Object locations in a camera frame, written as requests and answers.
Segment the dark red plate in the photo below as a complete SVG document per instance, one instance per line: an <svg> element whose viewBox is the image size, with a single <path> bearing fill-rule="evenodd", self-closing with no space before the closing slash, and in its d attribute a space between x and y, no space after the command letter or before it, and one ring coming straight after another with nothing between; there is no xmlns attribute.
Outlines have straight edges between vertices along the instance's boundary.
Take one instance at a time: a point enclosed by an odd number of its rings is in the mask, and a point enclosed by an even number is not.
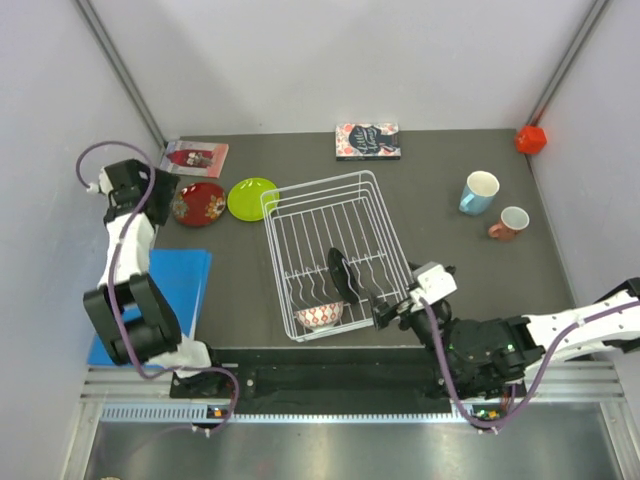
<svg viewBox="0 0 640 480"><path fill-rule="evenodd" d="M215 183L196 182L182 188L171 204L173 217L188 227L204 227L226 209L226 193Z"/></svg>

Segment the lime green plate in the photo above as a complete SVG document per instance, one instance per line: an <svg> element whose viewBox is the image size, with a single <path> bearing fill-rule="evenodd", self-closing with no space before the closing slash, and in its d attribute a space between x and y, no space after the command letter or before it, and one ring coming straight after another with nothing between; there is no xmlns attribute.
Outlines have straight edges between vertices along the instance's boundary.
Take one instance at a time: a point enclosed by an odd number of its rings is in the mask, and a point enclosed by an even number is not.
<svg viewBox="0 0 640 480"><path fill-rule="evenodd" d="M229 192L227 207L241 221L261 221L279 203L279 190L268 179L252 177L237 183Z"/></svg>

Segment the salmon pink mug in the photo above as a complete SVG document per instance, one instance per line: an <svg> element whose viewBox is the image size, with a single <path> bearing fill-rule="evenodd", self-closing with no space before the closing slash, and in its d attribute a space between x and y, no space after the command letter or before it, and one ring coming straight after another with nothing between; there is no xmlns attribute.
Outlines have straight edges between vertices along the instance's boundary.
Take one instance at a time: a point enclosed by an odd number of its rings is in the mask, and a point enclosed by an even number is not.
<svg viewBox="0 0 640 480"><path fill-rule="evenodd" d="M530 223L526 210L517 206L508 206L500 214L499 221L488 230L490 238L499 241L514 240Z"/></svg>

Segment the light blue mug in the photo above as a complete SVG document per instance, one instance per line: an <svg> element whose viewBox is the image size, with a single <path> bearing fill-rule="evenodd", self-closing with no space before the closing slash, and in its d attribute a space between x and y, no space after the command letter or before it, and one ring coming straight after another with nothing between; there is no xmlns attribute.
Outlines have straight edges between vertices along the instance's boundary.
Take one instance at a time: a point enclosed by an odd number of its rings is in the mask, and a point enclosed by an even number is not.
<svg viewBox="0 0 640 480"><path fill-rule="evenodd" d="M484 213L500 190L498 178L487 171L468 175L459 202L459 211L470 216Z"/></svg>

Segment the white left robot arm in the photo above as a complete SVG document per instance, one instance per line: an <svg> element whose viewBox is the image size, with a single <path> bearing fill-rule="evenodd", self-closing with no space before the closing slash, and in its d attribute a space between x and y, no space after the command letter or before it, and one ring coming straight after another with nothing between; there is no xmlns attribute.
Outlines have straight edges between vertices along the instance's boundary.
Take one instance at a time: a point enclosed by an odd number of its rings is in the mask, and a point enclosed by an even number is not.
<svg viewBox="0 0 640 480"><path fill-rule="evenodd" d="M208 347L187 338L150 273L157 230L169 218L178 178L137 159L101 169L88 189L106 197L105 270L83 305L108 358L117 366L147 363L192 376L205 396L226 387L227 374Z"/></svg>

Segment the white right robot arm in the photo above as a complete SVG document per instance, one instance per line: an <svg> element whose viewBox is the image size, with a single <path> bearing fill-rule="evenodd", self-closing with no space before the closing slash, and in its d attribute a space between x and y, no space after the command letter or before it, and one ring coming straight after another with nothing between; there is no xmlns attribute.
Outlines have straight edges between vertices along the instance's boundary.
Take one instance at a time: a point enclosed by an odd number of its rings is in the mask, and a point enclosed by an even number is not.
<svg viewBox="0 0 640 480"><path fill-rule="evenodd" d="M562 362L639 349L639 279L630 278L596 303L550 315L486 321L452 316L445 300L432 306L444 356L461 399L495 398L546 358Z"/></svg>

